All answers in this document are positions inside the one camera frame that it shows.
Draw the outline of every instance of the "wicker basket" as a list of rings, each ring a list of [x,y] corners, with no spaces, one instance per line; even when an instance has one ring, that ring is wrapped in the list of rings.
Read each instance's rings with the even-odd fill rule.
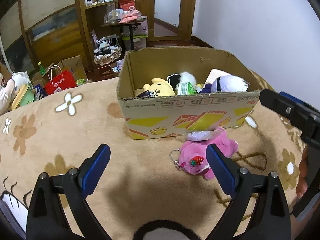
[[[94,62],[97,65],[104,66],[106,64],[109,64],[110,62],[115,61],[117,58],[120,58],[121,56],[121,47],[119,49],[115,49],[115,51],[111,55],[104,55],[102,58],[97,58],[97,56],[94,55]]]

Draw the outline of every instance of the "green bottle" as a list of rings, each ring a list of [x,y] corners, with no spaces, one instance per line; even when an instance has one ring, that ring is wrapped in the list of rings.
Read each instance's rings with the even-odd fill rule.
[[[45,68],[41,65],[41,61],[38,63],[38,66],[39,66],[39,71],[40,71],[41,75],[44,75]]]

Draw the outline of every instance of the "white plush toy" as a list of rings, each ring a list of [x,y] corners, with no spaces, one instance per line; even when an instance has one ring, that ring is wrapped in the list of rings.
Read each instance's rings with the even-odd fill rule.
[[[11,101],[13,101],[16,97],[16,95],[19,93],[19,90],[23,84],[31,84],[30,78],[27,74],[27,72],[17,72],[17,73],[12,73],[12,78],[15,82],[15,87],[14,87],[14,92],[12,93],[12,98]]]
[[[206,84],[212,84],[218,77],[228,76],[228,75],[231,75],[231,74],[228,72],[214,68],[210,71],[210,74],[204,83],[204,87]]]
[[[211,92],[245,92],[250,84],[243,78],[233,75],[216,78],[211,87]]]

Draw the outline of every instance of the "finger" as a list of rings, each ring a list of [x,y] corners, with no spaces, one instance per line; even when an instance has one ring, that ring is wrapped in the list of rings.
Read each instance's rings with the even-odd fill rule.
[[[308,189],[308,184],[307,184],[306,180],[301,179],[298,182],[297,188],[296,188],[297,197],[301,198],[303,196],[303,194],[307,191],[307,189]]]
[[[306,160],[301,160],[299,164],[300,175],[304,178],[308,174],[308,164]]]
[[[308,149],[309,149],[309,146],[308,144],[305,146],[305,148],[303,149],[303,153],[302,153],[302,159],[306,159],[308,157]]]
[[[301,175],[301,173],[299,174],[299,178],[298,178],[298,182],[300,181],[300,180],[302,180],[304,177]]]

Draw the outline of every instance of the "doorway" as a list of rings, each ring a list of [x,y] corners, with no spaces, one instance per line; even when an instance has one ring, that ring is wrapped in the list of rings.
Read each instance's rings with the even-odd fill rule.
[[[140,0],[148,41],[190,40],[196,0]]]

